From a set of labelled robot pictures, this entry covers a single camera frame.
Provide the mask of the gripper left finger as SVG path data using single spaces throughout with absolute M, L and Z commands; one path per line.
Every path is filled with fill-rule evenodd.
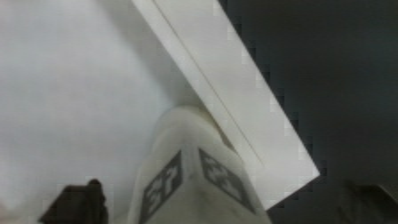
M 39 218 L 40 224 L 108 224 L 103 186 L 97 179 L 67 185 Z

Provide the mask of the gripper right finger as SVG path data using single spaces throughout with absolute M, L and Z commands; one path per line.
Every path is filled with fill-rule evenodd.
M 398 196 L 380 184 L 344 183 L 339 224 L 398 224 Z

